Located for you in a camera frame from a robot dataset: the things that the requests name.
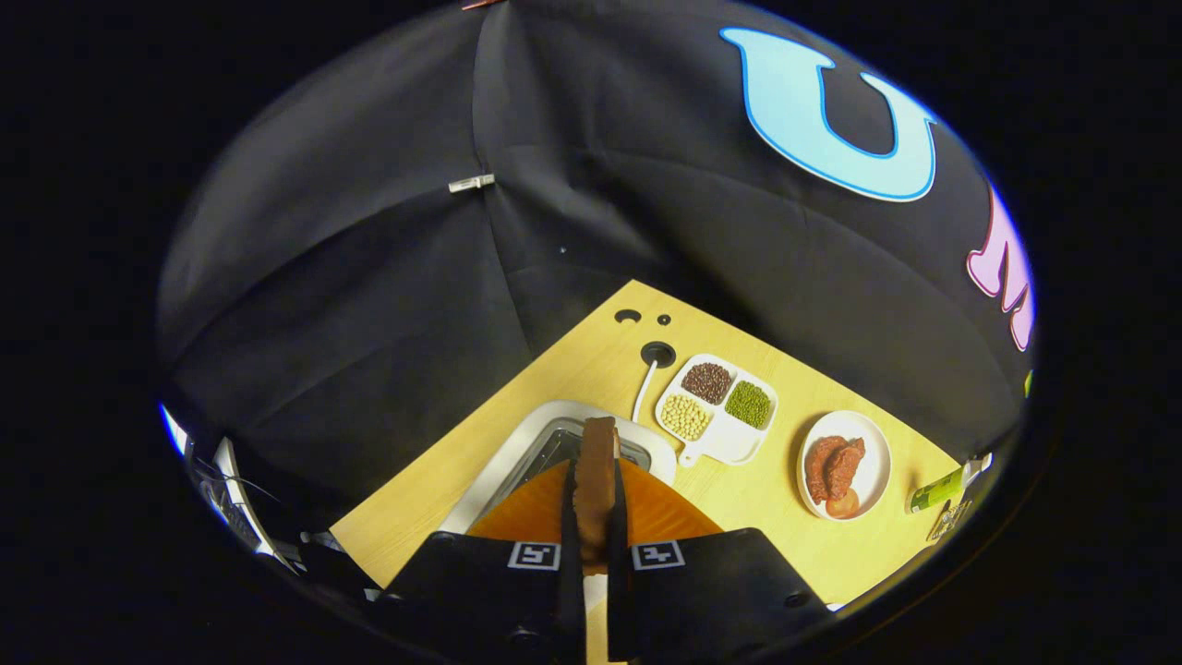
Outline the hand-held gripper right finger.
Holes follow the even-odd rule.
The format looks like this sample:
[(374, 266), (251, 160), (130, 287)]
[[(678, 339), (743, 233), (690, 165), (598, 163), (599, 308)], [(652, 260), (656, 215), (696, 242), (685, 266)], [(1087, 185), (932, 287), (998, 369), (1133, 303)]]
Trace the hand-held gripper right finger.
[(777, 660), (831, 626), (832, 611), (756, 527), (629, 543), (626, 467), (616, 464), (609, 514), (609, 660)]

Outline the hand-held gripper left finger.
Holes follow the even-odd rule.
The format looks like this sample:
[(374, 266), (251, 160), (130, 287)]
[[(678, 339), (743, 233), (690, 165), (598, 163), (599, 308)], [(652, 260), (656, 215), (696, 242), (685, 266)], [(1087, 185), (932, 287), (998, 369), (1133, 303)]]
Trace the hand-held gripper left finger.
[(431, 533), (375, 600), (379, 628), (436, 661), (586, 660), (573, 464), (557, 480), (557, 542)]

